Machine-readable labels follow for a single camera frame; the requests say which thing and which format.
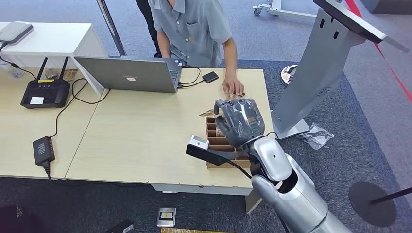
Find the gray shirt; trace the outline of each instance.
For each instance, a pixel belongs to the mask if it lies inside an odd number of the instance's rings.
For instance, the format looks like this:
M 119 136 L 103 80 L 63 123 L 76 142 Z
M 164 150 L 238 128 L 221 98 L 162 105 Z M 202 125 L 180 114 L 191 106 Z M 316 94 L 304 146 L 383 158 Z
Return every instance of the gray shirt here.
M 191 67 L 217 67 L 220 44 L 232 37 L 219 0 L 149 0 L 154 27 L 170 40 L 171 56 Z

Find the man's arm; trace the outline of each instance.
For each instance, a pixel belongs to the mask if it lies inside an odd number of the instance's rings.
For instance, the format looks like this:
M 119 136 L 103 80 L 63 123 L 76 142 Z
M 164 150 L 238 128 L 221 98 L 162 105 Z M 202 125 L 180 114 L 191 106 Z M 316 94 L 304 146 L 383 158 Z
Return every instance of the man's arm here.
M 210 37 L 223 45 L 226 74 L 222 83 L 223 90 L 230 94 L 242 94 L 244 86 L 236 76 L 238 52 L 232 38 L 229 22 L 219 0 L 203 1 L 203 15 L 206 18 Z
M 228 39 L 223 44 L 224 62 L 226 66 L 226 74 L 222 84 L 223 90 L 226 93 L 235 93 L 240 95 L 244 92 L 243 84 L 236 76 L 236 68 L 238 66 L 238 51 L 233 38 Z
M 157 33 L 157 42 L 163 58 L 170 58 L 170 41 L 165 33 Z

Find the laptop keyboard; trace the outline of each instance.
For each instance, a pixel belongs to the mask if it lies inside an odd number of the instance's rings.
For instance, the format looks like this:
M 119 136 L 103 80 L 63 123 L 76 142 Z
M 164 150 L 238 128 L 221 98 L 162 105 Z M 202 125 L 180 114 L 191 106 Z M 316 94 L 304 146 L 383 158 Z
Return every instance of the laptop keyboard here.
M 177 74 L 178 74 L 178 72 L 177 72 L 177 71 L 174 71 L 174 70 L 170 70 L 169 73 L 170 73 L 170 77 L 172 78 L 173 84 L 175 84 L 176 81 L 177 81 Z

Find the label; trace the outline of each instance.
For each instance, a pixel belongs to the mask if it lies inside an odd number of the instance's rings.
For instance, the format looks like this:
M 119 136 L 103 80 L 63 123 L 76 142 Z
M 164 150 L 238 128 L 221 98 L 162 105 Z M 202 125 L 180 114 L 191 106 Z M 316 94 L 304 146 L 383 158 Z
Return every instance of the label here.
M 43 104 L 44 97 L 32 97 L 30 104 Z
M 37 82 L 38 83 L 51 83 L 51 82 L 54 82 L 54 79 L 41 79 Z
M 162 212 L 161 218 L 162 219 L 172 219 L 172 212 Z

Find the laptop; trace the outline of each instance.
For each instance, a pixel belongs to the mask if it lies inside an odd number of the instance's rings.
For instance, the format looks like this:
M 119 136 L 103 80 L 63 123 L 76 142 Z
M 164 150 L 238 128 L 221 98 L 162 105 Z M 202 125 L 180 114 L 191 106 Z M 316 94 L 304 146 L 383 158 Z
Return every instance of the laptop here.
M 77 57 L 83 66 L 104 88 L 133 91 L 176 93 L 182 71 L 178 59 L 135 59 Z

